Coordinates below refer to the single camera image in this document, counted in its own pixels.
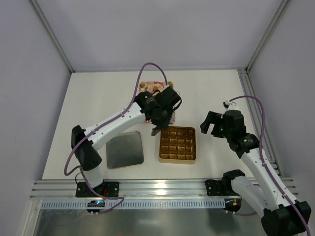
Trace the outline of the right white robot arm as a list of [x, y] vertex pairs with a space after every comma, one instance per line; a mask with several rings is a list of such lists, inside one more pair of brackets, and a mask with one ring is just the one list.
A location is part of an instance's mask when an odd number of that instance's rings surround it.
[[238, 110], [224, 114], [209, 111], [200, 125], [206, 134], [213, 125], [212, 136], [224, 138], [238, 158], [250, 169], [258, 186], [254, 186], [240, 170], [223, 174], [222, 184], [228, 193], [243, 197], [261, 219], [268, 236], [293, 236], [310, 232], [308, 221], [311, 207], [299, 201], [284, 185], [272, 168], [265, 152], [259, 148], [259, 140], [246, 130], [244, 116]]

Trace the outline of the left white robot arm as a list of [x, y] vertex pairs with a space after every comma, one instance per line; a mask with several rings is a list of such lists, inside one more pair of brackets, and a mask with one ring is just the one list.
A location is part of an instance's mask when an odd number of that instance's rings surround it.
[[88, 187], [96, 188], [103, 183], [100, 173], [102, 159], [98, 150], [125, 130], [150, 121], [155, 127], [151, 135], [167, 128], [175, 111], [182, 103], [180, 95], [172, 88], [140, 92], [120, 112], [89, 128], [77, 125], [71, 132], [71, 155], [79, 161], [79, 169]]

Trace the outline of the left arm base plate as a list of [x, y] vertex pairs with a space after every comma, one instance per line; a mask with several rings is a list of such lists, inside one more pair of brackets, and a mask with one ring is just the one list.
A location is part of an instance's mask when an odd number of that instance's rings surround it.
[[[104, 181], [101, 185], [94, 188], [94, 191], [104, 197], [118, 197], [119, 185], [117, 181]], [[75, 197], [87, 198], [96, 197], [96, 195], [89, 189], [85, 182], [78, 182]]]

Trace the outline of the metal tongs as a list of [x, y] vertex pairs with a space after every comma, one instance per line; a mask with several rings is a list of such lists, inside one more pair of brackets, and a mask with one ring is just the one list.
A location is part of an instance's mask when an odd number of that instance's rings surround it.
[[152, 129], [151, 131], [151, 136], [155, 136], [156, 134], [158, 134], [161, 131], [161, 128], [156, 126], [155, 128]]

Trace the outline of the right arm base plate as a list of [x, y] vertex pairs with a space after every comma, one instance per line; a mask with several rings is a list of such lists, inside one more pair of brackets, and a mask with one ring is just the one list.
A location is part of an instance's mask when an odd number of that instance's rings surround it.
[[205, 181], [207, 196], [225, 196], [226, 191], [221, 180], [208, 179]]

